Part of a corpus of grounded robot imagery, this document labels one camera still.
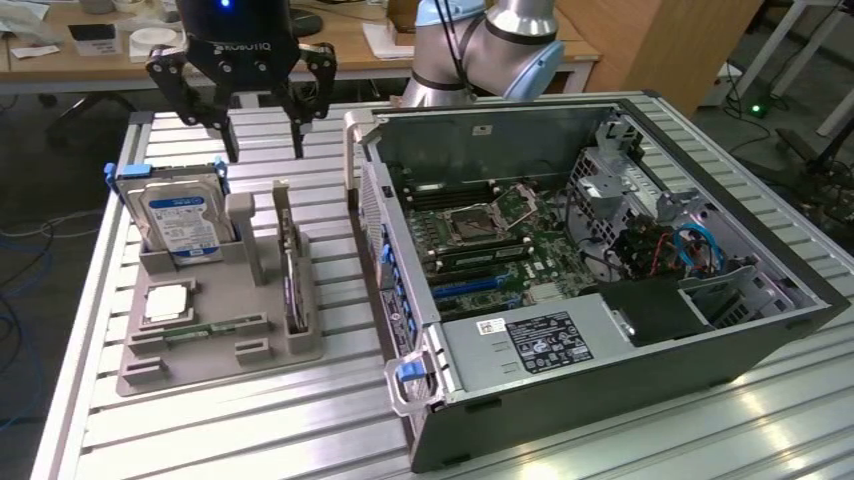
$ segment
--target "barcode sticker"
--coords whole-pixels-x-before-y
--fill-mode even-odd
[[[477,332],[480,335],[489,335],[491,333],[505,332],[507,327],[504,326],[503,318],[493,318],[492,320],[483,320],[477,322]]]

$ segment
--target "blue hard drive label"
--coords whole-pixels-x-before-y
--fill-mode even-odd
[[[565,312],[507,323],[505,328],[528,373],[592,360],[589,347]]]
[[[178,257],[209,255],[219,249],[213,224],[205,220],[202,197],[180,197],[148,202],[169,252]]]

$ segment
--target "pcie slot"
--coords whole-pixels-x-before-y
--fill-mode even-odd
[[[463,283],[461,285],[449,285],[445,287],[437,287],[432,289],[432,298],[447,298],[465,295],[467,293],[483,292],[485,290],[495,290],[504,283],[507,275],[500,275],[473,282]]]
[[[448,283],[467,282],[469,280],[480,280],[495,275],[491,268],[479,268],[464,270],[461,272],[439,273],[427,277],[427,284],[431,287]]]

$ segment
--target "hard drive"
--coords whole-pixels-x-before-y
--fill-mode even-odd
[[[235,240],[221,167],[128,165],[116,186],[146,252],[168,251],[176,265],[221,260],[219,247]]]

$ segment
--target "robotic arm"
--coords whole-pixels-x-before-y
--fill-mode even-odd
[[[145,69],[186,125],[201,124],[212,136],[221,137],[228,161],[239,155],[228,102],[237,92],[269,91],[291,119],[293,151],[303,157],[303,136],[311,121],[324,118],[329,108],[337,64],[332,45],[300,45],[291,32],[288,1],[177,0],[186,31],[184,48],[154,49]],[[303,60],[316,88],[303,95],[288,75]],[[213,101],[201,100],[182,77],[189,62],[211,79]]]
[[[404,107],[469,103],[473,85],[531,101],[563,60],[553,0],[421,0]]]

